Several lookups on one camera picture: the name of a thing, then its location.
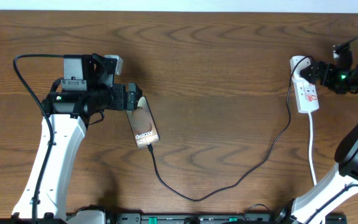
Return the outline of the bronze Galaxy smartphone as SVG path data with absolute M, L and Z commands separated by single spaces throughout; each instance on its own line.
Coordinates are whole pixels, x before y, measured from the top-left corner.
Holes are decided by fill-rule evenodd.
M 145 96 L 140 98 L 135 110 L 126 111 L 126 114 L 138 148 L 160 140 L 154 117 Z

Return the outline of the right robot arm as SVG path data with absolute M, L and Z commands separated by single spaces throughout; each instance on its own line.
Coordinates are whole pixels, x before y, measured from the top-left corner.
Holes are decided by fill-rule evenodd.
M 337 94 L 358 94 L 358 64 L 352 66 L 350 43 L 335 46 L 333 55 L 335 65 L 302 56 L 290 59 L 290 81 L 300 113 L 317 109 L 316 83 Z M 274 223 L 321 223 L 336 207 L 358 194 L 358 123 L 338 145 L 334 160 L 333 168 L 311 190 L 274 216 Z

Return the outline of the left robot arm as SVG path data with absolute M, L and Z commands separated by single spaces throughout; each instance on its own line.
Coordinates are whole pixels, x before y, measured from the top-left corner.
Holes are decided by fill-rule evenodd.
M 90 118 L 106 110 L 133 111 L 142 96 L 135 84 L 114 83 L 123 60 L 117 55 L 61 55 L 63 77 L 40 101 L 23 85 L 43 115 L 42 135 L 27 185 L 9 218 L 0 223 L 114 223 L 114 215 L 89 206 L 67 214 L 71 173 Z

